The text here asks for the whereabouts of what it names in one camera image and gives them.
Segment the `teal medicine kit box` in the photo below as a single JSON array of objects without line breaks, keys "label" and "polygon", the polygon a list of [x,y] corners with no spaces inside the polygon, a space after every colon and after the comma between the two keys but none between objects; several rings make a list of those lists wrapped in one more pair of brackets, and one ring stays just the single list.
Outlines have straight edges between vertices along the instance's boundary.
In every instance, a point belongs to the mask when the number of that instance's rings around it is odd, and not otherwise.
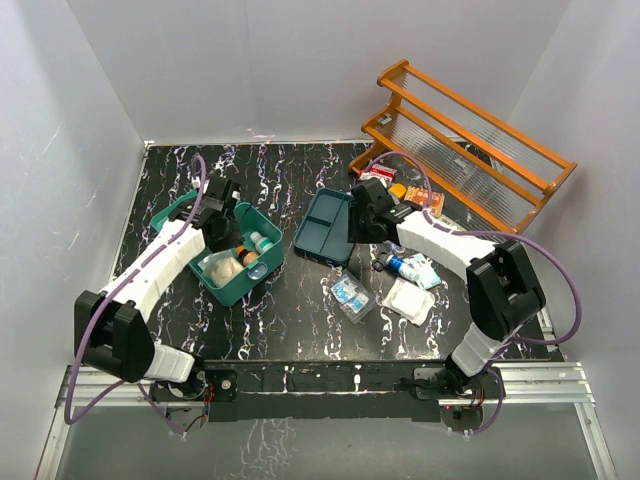
[{"label": "teal medicine kit box", "polygon": [[[151,227],[156,231],[159,240],[168,241],[175,234],[180,235],[178,240],[169,244],[160,254],[160,258],[162,260],[167,259],[169,263],[168,268],[165,270],[165,277],[159,284],[159,291],[164,292],[178,274],[185,268],[190,268],[197,279],[213,294],[219,303],[224,306],[232,306],[283,264],[283,234],[275,224],[252,204],[242,202],[239,194],[239,200],[235,208],[235,215],[243,237],[239,246],[245,246],[247,249],[256,252],[258,259],[248,267],[244,267],[244,270],[225,287],[216,288],[198,266],[198,263],[204,257],[213,254],[206,248],[201,231],[192,226],[196,209],[202,197],[199,197],[196,191],[185,194],[151,220]],[[258,231],[268,237],[273,242],[273,247],[263,254],[258,253],[250,240],[250,234],[254,231]],[[237,247],[229,250],[235,254]]]}]

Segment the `amber medicine bottle orange cap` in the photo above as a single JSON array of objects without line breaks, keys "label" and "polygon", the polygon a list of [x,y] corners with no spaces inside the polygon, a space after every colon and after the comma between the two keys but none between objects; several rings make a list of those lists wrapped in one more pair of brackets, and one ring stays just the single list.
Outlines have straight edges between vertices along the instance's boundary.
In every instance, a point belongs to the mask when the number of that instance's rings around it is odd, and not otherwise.
[{"label": "amber medicine bottle orange cap", "polygon": [[237,260],[243,267],[248,267],[258,259],[258,254],[245,246],[238,246],[235,249]]}]

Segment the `cotton balls clear bag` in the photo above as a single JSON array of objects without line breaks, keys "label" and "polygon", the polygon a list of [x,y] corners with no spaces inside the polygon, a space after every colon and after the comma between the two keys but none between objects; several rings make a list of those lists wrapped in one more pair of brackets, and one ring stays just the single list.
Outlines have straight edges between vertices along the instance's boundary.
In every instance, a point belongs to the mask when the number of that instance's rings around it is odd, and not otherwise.
[{"label": "cotton balls clear bag", "polygon": [[216,288],[225,287],[244,270],[244,266],[231,250],[209,254],[198,263],[198,266]]}]

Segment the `white bottle green label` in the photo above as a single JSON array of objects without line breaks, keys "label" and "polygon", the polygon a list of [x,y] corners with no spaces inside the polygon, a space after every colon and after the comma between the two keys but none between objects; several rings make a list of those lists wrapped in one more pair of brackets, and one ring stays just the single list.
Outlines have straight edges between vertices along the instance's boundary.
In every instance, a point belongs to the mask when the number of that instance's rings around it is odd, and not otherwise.
[{"label": "white bottle green label", "polygon": [[258,231],[254,231],[250,234],[250,240],[253,242],[256,251],[260,254],[263,254],[273,247],[273,242]]}]

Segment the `blue divided tray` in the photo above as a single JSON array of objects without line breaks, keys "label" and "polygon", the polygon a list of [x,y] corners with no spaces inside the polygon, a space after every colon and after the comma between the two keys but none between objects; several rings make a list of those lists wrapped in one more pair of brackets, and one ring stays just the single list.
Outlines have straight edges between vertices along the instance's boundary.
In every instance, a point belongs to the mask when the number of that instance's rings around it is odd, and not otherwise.
[{"label": "blue divided tray", "polygon": [[354,243],[348,241],[349,193],[321,188],[294,237],[295,249],[319,261],[346,265]]}]

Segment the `blue labelled spray bottle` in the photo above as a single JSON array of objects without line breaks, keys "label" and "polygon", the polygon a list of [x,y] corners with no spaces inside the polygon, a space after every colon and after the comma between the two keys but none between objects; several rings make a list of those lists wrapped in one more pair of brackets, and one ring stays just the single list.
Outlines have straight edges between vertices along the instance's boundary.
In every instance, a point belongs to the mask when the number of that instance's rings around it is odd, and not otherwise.
[{"label": "blue labelled spray bottle", "polygon": [[410,282],[416,282],[418,272],[402,258],[388,252],[380,252],[373,260],[372,267],[376,271],[384,269]]}]

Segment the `blue bandage packets bag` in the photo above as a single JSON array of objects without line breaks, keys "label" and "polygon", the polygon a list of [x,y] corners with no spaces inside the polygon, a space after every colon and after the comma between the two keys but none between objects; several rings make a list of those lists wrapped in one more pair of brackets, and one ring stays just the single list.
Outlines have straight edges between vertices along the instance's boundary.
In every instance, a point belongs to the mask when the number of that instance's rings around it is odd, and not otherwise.
[{"label": "blue bandage packets bag", "polygon": [[346,270],[330,285],[330,292],[353,324],[361,322],[377,305],[375,296]]}]

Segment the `white gauze pack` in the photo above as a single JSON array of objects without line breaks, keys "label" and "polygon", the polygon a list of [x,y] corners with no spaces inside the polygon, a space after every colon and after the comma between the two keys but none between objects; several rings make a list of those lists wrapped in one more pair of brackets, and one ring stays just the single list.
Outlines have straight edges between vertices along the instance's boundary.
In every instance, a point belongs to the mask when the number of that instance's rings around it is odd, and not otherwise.
[{"label": "white gauze pack", "polygon": [[409,321],[422,326],[431,308],[435,305],[434,295],[402,278],[397,278],[382,301],[382,305]]}]

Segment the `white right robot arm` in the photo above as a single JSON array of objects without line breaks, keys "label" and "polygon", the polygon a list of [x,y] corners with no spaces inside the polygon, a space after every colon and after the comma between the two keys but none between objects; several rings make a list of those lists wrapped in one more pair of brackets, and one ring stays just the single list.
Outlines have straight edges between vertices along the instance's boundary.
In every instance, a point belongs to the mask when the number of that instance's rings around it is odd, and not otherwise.
[{"label": "white right robot arm", "polygon": [[351,189],[348,239],[390,241],[419,252],[464,280],[471,323],[440,377],[455,395],[478,389],[494,355],[546,306],[529,256],[515,238],[502,243],[455,230],[412,202],[397,202],[378,178]]}]

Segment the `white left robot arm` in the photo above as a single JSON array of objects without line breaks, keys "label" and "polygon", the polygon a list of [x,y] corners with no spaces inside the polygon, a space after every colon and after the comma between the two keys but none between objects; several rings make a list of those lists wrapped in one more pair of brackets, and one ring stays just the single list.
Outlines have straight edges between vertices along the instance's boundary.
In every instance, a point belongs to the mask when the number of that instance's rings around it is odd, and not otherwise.
[{"label": "white left robot arm", "polygon": [[75,359],[120,380],[171,382],[182,397],[194,399],[207,376],[195,357],[159,344],[147,327],[157,302],[197,257],[239,244],[234,210],[241,186],[213,178],[181,197],[161,215],[157,235],[143,253],[99,292],[84,291],[74,304]]}]

